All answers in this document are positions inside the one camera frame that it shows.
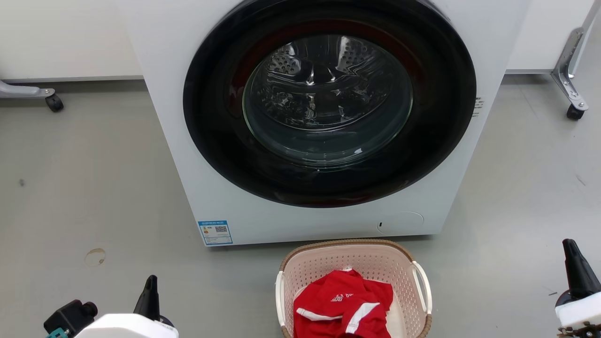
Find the round black door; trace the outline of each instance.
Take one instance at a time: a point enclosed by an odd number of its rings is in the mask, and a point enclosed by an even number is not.
[[[431,172],[463,136],[475,97],[467,48],[423,2],[252,0],[200,46],[183,108],[198,150],[232,183],[338,207]]]

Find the brown woven rim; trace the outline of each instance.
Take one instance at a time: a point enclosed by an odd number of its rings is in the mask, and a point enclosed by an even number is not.
[[[396,244],[395,242],[387,241],[386,239],[343,239],[340,241],[328,241],[328,242],[304,245],[302,247],[294,249],[292,252],[290,252],[288,254],[288,256],[286,256],[286,258],[284,258],[284,261],[282,262],[282,265],[279,267],[279,270],[283,271],[285,269],[286,265],[288,264],[288,261],[297,253],[301,253],[303,251],[317,249],[317,248],[334,247],[334,246],[338,246],[338,245],[357,245],[357,244],[359,244],[359,245],[361,245],[361,244],[387,245],[389,247],[393,247],[393,248],[397,249],[398,251],[401,251],[405,256],[407,256],[407,258],[411,262],[413,262],[415,260],[415,259],[413,259],[413,256],[411,256],[411,254],[407,250],[405,250],[405,248]],[[432,315],[426,315],[426,323],[424,324],[424,329],[421,330],[421,333],[416,338],[425,338],[428,335],[428,332],[430,331],[431,327],[432,327]],[[288,332],[288,329],[286,328],[286,326],[282,326],[282,334],[284,335],[285,338],[293,338],[292,335]]]

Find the white washing machine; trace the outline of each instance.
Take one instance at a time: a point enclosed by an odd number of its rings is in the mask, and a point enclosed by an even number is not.
[[[526,0],[120,0],[207,246],[441,231]]]

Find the laundry basket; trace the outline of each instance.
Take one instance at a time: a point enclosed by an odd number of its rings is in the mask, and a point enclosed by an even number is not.
[[[422,267],[395,242],[348,239],[306,245],[284,259],[276,279],[275,301],[285,338],[294,335],[294,299],[312,282],[333,270],[347,268],[353,268],[363,278],[392,285],[395,300],[386,317],[392,338],[424,338],[428,334],[432,293]]]

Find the caster wheel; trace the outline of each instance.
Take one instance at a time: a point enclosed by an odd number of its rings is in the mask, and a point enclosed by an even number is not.
[[[56,94],[50,95],[46,98],[46,104],[48,108],[50,108],[53,112],[60,112],[65,108],[61,99],[58,98]]]
[[[570,105],[570,107],[567,109],[567,113],[566,113],[567,118],[569,118],[570,120],[576,120],[576,121],[580,120],[583,115],[584,115],[584,110],[579,110],[576,107],[574,107],[574,105]]]

